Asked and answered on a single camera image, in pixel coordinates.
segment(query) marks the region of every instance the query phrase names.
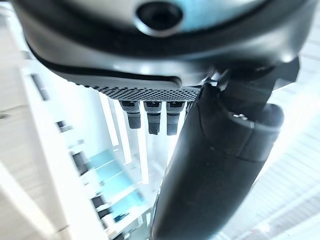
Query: white wall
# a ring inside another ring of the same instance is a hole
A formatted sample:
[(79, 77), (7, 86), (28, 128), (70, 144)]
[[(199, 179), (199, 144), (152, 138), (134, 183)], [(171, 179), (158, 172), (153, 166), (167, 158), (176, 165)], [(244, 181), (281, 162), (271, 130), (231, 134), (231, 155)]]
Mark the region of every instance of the white wall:
[(320, 214), (305, 220), (272, 240), (318, 240), (320, 236)]
[(107, 240), (3, 22), (0, 36), (0, 240)]
[(47, 87), (50, 97), (47, 106), (54, 121), (66, 121), (74, 127), (78, 138), (84, 140), (85, 156), (91, 158), (111, 148), (112, 143), (98, 92), (68, 82), (40, 63), (37, 63), (35, 68)]

